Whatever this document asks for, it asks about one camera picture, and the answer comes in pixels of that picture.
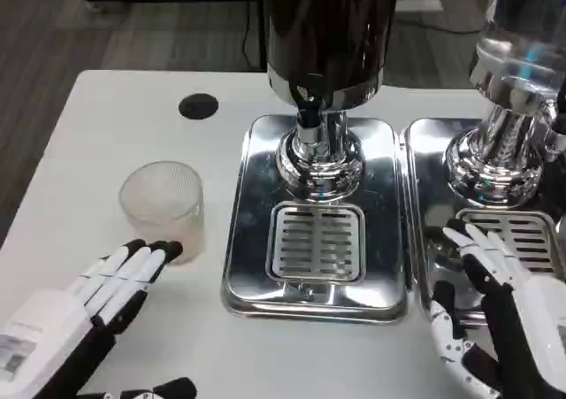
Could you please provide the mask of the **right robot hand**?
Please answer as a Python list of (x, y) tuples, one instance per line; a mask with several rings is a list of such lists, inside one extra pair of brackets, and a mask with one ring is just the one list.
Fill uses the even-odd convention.
[(467, 335), (455, 307), (455, 287), (439, 280), (429, 308), (440, 360), (473, 398), (565, 396), (565, 283), (529, 271), (493, 231), (450, 219), (432, 238), (456, 252), (493, 344), (488, 354)]

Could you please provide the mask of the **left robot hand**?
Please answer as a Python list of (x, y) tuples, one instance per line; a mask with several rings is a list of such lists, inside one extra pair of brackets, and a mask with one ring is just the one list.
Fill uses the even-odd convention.
[(134, 239), (65, 290), (31, 295), (1, 328), (3, 398), (81, 398), (81, 390), (183, 252), (180, 242)]

